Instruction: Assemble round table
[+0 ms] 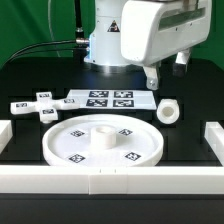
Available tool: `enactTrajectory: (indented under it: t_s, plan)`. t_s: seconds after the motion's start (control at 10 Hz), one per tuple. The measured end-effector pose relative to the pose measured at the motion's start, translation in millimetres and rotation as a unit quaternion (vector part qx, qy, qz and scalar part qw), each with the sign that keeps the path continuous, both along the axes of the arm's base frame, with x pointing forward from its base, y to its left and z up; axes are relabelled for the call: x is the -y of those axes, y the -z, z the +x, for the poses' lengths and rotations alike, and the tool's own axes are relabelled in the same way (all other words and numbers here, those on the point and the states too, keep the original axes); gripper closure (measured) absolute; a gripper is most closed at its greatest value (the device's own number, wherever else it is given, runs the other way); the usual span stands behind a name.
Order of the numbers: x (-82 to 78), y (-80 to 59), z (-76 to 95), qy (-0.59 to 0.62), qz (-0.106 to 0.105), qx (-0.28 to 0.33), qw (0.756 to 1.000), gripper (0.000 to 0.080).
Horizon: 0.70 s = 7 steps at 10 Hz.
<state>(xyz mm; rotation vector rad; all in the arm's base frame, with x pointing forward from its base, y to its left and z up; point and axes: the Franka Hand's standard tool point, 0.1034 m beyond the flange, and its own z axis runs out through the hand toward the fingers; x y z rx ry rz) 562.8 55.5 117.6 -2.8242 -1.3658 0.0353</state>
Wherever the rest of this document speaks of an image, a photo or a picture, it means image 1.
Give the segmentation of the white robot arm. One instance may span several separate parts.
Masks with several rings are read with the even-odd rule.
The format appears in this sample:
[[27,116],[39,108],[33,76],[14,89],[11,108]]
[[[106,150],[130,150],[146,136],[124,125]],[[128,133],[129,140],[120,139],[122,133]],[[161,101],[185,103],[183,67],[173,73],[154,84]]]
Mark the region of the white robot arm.
[[185,75],[192,47],[210,31],[212,0],[95,0],[95,7],[85,62],[107,74],[143,69],[151,90],[161,61],[175,56],[173,74]]

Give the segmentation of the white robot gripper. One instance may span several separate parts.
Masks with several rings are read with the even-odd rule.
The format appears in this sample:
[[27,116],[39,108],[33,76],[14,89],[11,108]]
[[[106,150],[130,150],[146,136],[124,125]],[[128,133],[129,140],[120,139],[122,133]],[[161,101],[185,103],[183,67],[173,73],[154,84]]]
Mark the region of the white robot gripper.
[[[183,77],[191,47],[208,37],[211,11],[212,0],[129,0],[122,11],[121,54],[131,64],[149,66],[177,53],[173,75]],[[159,66],[144,72],[147,88],[157,90]]]

